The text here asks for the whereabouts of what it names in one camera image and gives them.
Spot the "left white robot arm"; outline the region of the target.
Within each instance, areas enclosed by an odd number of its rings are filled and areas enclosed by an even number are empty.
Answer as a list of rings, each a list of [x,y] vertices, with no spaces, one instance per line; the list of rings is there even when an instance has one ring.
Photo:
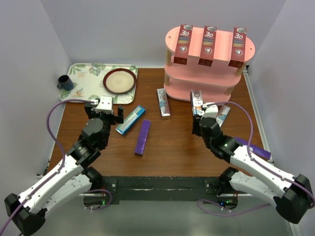
[[[31,236],[56,208],[77,195],[103,190],[102,175],[90,165],[107,147],[111,126],[124,122],[124,109],[119,106],[115,115],[111,99],[102,97],[86,100],[85,111],[89,120],[61,161],[29,189],[5,198],[8,219],[2,233],[13,222],[21,235]]]

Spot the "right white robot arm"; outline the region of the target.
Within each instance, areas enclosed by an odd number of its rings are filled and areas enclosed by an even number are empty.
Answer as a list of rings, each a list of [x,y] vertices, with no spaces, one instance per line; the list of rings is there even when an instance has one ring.
[[[219,181],[222,192],[236,190],[251,194],[273,206],[281,217],[293,224],[298,224],[315,206],[306,176],[294,176],[261,159],[235,138],[223,134],[215,118],[194,115],[192,119],[192,133],[202,137],[215,157],[248,172],[246,175],[235,168],[225,170]]]

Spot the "red toothpaste box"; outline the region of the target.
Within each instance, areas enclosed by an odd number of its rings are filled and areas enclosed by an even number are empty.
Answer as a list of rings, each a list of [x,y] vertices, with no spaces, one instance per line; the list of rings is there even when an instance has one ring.
[[[234,27],[232,36],[231,57],[228,66],[241,68],[245,62],[247,30]]]
[[[187,64],[192,30],[193,25],[181,24],[175,48],[174,63]]]
[[[214,26],[205,26],[199,56],[199,65],[211,66],[214,60],[215,43],[217,28]]]

